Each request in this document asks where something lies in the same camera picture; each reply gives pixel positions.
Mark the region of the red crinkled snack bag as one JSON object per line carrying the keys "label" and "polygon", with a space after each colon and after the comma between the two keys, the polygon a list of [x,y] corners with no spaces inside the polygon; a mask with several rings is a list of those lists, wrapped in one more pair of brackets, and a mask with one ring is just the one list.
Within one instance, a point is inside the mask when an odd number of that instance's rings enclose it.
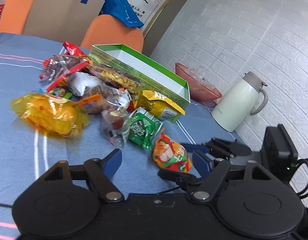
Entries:
{"label": "red crinkled snack bag", "polygon": [[63,42],[62,45],[66,50],[65,55],[88,58],[88,56],[77,45],[67,41]]}

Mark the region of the yellow transparent snack bag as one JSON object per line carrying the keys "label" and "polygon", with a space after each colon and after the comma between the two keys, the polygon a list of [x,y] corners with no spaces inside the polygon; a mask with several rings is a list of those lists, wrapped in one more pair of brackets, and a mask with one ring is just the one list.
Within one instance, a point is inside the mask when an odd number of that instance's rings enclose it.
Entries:
{"label": "yellow transparent snack bag", "polygon": [[42,93],[28,93],[11,100],[15,114],[39,131],[61,137],[77,137],[92,118],[78,103]]}

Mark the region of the white thermos jug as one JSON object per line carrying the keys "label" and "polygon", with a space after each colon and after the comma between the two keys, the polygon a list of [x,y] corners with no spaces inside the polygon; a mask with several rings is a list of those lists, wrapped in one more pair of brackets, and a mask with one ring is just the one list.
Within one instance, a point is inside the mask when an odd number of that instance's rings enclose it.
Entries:
{"label": "white thermos jug", "polygon": [[233,132],[248,115],[257,115],[268,103],[267,84],[253,72],[233,85],[212,110],[211,116],[228,132]]}

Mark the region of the left orange chair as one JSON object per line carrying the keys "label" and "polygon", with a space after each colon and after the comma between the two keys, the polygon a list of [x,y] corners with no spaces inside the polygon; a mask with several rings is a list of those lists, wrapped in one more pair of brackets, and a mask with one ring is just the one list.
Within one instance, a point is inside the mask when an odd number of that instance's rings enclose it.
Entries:
{"label": "left orange chair", "polygon": [[0,20],[0,33],[23,33],[34,0],[6,0]]}

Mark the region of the clear packet dark snack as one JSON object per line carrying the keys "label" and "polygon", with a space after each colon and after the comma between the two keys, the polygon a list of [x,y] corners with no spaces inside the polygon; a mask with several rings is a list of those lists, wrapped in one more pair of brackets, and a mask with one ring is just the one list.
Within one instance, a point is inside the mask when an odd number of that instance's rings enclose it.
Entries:
{"label": "clear packet dark snack", "polygon": [[115,148],[123,149],[129,138],[130,118],[125,109],[104,110],[101,113],[101,131]]}

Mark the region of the brown nut snack bag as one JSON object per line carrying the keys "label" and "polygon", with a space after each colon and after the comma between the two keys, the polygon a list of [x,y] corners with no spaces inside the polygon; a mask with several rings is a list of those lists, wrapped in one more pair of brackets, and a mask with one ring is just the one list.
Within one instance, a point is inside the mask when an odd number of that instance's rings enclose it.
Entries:
{"label": "brown nut snack bag", "polygon": [[104,110],[127,109],[131,101],[132,98],[126,88],[116,89],[108,85],[97,85],[88,87],[77,103],[88,114],[99,114]]}

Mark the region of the yellow snack packet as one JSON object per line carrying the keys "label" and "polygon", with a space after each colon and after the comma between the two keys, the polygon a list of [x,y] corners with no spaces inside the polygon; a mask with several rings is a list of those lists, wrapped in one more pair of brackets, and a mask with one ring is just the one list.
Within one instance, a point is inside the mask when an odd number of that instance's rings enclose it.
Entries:
{"label": "yellow snack packet", "polygon": [[153,91],[143,90],[137,101],[137,108],[142,107],[160,121],[172,122],[185,115],[185,111],[167,96]]}

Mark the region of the right orange chair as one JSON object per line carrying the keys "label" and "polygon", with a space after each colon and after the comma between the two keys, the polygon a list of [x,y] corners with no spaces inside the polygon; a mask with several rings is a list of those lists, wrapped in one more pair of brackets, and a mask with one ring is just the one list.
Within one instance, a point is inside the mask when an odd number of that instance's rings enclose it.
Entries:
{"label": "right orange chair", "polygon": [[141,53],[144,37],[139,28],[128,28],[111,15],[100,15],[90,24],[80,47],[91,49],[100,44],[124,44]]}

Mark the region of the small colourful candy packet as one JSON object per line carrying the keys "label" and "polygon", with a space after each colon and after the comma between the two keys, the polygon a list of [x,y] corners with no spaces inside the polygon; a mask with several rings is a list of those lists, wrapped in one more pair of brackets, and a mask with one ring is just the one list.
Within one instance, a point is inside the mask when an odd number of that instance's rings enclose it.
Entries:
{"label": "small colourful candy packet", "polygon": [[44,93],[44,94],[51,94],[53,96],[65,98],[65,99],[70,99],[72,97],[72,93],[69,92],[67,89],[64,87],[55,87],[54,89],[50,90],[49,92],[46,90],[46,87],[41,87],[38,90],[39,93]]}

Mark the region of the orange green snack packet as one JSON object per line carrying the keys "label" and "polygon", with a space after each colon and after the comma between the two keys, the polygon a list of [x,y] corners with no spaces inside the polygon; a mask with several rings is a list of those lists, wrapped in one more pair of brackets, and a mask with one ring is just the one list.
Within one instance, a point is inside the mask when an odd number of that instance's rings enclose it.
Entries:
{"label": "orange green snack packet", "polygon": [[153,160],[166,170],[189,173],[192,167],[187,150],[181,144],[175,142],[167,134],[161,132],[155,141]]}

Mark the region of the orange chair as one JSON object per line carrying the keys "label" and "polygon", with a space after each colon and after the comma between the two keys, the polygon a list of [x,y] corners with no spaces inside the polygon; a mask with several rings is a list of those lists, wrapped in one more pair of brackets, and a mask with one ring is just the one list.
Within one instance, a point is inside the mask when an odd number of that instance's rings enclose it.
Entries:
{"label": "orange chair", "polygon": [[34,0],[6,0],[0,20],[0,33],[23,33]]}
{"label": "orange chair", "polygon": [[139,28],[128,28],[111,15],[100,15],[90,24],[80,47],[91,49],[100,44],[124,44],[141,53],[144,37]]}

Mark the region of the brown paper bag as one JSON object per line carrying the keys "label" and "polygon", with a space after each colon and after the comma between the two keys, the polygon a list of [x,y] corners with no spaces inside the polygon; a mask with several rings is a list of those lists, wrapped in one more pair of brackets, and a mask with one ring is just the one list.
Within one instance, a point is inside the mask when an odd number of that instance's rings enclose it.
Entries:
{"label": "brown paper bag", "polygon": [[80,45],[103,0],[34,0],[23,35]]}

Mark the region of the pink plastic bowl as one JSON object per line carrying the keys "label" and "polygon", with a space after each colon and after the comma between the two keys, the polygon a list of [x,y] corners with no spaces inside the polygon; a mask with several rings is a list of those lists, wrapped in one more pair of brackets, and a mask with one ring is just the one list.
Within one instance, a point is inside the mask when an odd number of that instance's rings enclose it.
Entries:
{"label": "pink plastic bowl", "polygon": [[181,63],[175,64],[175,74],[187,81],[190,96],[199,102],[213,101],[222,97],[221,92],[204,79],[199,69],[189,68]]}

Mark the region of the red dates snack bag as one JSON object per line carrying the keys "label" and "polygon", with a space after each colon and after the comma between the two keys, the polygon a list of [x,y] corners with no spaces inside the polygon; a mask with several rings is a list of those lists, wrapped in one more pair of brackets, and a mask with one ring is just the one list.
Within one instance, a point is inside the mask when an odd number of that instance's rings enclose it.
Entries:
{"label": "red dates snack bag", "polygon": [[89,60],[79,56],[56,54],[43,62],[44,70],[39,78],[41,81],[54,81],[64,72],[83,62]]}

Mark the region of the blue fabric bag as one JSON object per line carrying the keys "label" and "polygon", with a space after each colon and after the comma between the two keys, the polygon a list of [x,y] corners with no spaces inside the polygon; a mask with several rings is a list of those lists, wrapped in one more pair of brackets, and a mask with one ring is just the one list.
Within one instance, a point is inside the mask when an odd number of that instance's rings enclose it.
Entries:
{"label": "blue fabric bag", "polygon": [[99,15],[110,15],[118,19],[123,25],[128,28],[139,28],[144,26],[144,23],[138,18],[128,0],[103,0],[104,4],[99,12]]}

